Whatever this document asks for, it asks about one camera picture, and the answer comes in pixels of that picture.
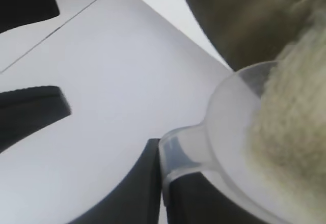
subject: powder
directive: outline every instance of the powder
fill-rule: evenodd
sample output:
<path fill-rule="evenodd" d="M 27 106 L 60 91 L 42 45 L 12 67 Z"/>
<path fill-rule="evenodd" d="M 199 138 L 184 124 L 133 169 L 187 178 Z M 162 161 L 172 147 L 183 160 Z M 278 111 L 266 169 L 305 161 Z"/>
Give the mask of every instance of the powder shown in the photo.
<path fill-rule="evenodd" d="M 326 223 L 325 26 L 279 56 L 249 129 L 250 164 L 296 223 Z"/>

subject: cup handle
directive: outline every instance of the cup handle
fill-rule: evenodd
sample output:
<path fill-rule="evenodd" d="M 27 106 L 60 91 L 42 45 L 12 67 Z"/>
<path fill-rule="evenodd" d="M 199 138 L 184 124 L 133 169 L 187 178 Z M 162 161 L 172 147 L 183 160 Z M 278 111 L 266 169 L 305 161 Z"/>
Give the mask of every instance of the cup handle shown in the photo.
<path fill-rule="evenodd" d="M 175 129 L 164 135 L 159 142 L 159 155 L 165 205 L 169 202 L 172 181 L 195 172 L 219 171 L 203 123 Z"/>

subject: white countertop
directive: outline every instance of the white countertop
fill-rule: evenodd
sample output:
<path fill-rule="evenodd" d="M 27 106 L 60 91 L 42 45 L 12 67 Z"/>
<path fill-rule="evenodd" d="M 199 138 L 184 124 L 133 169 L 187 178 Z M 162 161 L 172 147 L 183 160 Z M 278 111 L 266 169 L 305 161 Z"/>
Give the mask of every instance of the white countertop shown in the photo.
<path fill-rule="evenodd" d="M 229 68 L 228 64 L 215 50 L 206 35 L 203 33 L 185 0 L 143 1 L 167 19 L 178 30 L 182 31 L 186 36 L 197 43 L 208 54 Z"/>
<path fill-rule="evenodd" d="M 1 52 L 4 41 L 27 48 L 15 42 L 28 28 L 1 34 Z M 73 112 L 1 154 L 2 223 L 81 215 L 123 179 L 147 139 L 199 123 L 229 74 L 141 0 L 96 1 L 0 76 L 1 91 L 59 86 Z"/>
<path fill-rule="evenodd" d="M 60 15 L 47 21 L 20 26 L 0 35 L 0 72 L 19 60 L 56 29 L 94 0 L 57 0 Z"/>

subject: clear plastic measuring cup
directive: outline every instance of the clear plastic measuring cup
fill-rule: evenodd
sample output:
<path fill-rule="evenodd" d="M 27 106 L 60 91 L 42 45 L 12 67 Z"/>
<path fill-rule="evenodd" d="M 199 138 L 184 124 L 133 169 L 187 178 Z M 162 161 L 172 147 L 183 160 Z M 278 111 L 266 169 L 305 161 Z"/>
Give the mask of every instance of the clear plastic measuring cup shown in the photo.
<path fill-rule="evenodd" d="M 291 217 L 268 195 L 246 168 L 243 146 L 269 72 L 277 62 L 244 68 L 224 80 L 213 93 L 202 123 L 175 129 L 160 141 L 163 194 L 186 174 L 205 177 L 242 208 L 272 224 L 291 223 Z"/>

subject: black plastic part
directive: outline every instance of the black plastic part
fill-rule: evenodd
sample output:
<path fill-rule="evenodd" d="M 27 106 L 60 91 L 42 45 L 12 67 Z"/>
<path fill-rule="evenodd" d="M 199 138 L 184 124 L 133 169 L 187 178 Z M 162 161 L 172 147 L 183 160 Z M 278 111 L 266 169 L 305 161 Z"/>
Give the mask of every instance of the black plastic part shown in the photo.
<path fill-rule="evenodd" d="M 59 14 L 56 0 L 0 0 L 0 33 Z"/>
<path fill-rule="evenodd" d="M 266 224 L 219 192 L 201 173 L 170 184 L 169 224 Z"/>
<path fill-rule="evenodd" d="M 0 93 L 0 153 L 70 114 L 70 107 L 58 87 Z"/>
<path fill-rule="evenodd" d="M 116 189 L 70 224 L 157 224 L 161 198 L 158 142 L 149 140 Z"/>

